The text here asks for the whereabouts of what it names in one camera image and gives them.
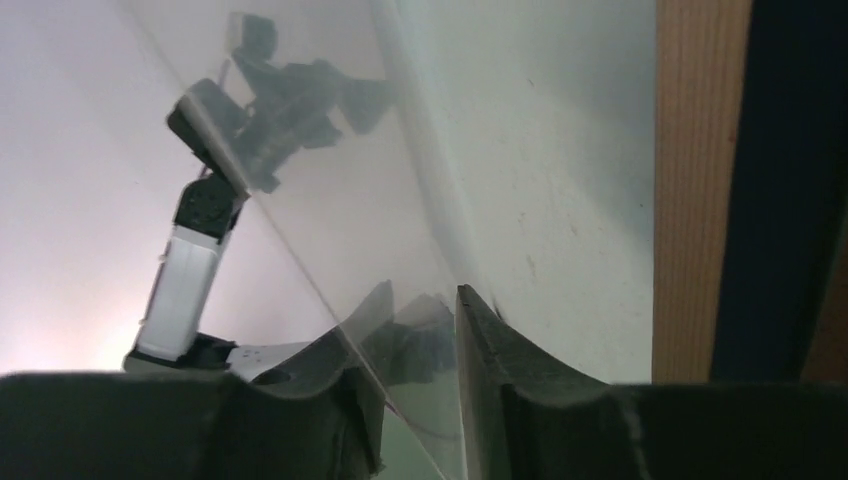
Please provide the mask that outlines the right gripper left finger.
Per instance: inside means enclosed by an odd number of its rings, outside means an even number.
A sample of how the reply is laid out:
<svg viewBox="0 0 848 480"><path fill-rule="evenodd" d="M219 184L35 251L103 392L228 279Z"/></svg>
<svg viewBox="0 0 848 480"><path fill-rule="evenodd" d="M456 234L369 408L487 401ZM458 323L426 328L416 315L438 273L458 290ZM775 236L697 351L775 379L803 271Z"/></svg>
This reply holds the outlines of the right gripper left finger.
<svg viewBox="0 0 848 480"><path fill-rule="evenodd" d="M203 337L189 363L1 380L5 479L366 479L384 397L340 329L256 378L256 348Z"/></svg>

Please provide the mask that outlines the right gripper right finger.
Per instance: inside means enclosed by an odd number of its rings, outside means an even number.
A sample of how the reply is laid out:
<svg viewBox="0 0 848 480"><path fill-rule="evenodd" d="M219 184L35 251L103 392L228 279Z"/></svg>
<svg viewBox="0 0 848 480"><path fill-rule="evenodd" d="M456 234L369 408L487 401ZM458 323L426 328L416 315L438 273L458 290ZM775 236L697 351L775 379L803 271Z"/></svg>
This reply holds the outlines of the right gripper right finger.
<svg viewBox="0 0 848 480"><path fill-rule="evenodd" d="M847 391L810 384L606 384L457 291L472 479L843 479Z"/></svg>

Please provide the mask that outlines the wooden picture frame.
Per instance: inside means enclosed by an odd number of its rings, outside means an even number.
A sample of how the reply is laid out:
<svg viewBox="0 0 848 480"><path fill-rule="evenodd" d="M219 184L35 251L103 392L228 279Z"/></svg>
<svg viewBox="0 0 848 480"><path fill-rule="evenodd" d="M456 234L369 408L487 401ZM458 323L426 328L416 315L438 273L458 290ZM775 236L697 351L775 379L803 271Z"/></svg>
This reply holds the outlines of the wooden picture frame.
<svg viewBox="0 0 848 480"><path fill-rule="evenodd" d="M799 380L847 259L847 5L656 20L652 379Z"/></svg>

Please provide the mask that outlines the clear glass pane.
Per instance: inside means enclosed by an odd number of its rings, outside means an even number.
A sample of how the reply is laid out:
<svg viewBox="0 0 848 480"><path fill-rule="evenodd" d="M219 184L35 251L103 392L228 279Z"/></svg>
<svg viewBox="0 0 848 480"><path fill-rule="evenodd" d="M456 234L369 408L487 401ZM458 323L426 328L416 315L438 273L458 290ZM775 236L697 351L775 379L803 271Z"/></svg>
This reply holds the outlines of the clear glass pane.
<svg viewBox="0 0 848 480"><path fill-rule="evenodd" d="M266 215L416 446L481 479L460 283L369 1L132 1L179 109Z"/></svg>

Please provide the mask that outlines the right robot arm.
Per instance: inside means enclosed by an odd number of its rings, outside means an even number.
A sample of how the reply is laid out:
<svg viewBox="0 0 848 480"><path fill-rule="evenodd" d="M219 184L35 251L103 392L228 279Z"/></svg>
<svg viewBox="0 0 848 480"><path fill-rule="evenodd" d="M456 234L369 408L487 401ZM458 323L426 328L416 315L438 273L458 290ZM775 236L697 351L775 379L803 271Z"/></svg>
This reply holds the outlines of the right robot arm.
<svg viewBox="0 0 848 480"><path fill-rule="evenodd" d="M121 374L1 382L5 479L371 479L388 391L459 373L471 479L843 479L843 386L607 385L509 327L469 286L457 311L423 295L396 320L389 282L304 349L241 347L199 330L246 193L216 134L265 188L302 147L335 144L388 107L380 80L300 77L246 106L195 83L169 128L210 168L184 189L144 321Z"/></svg>

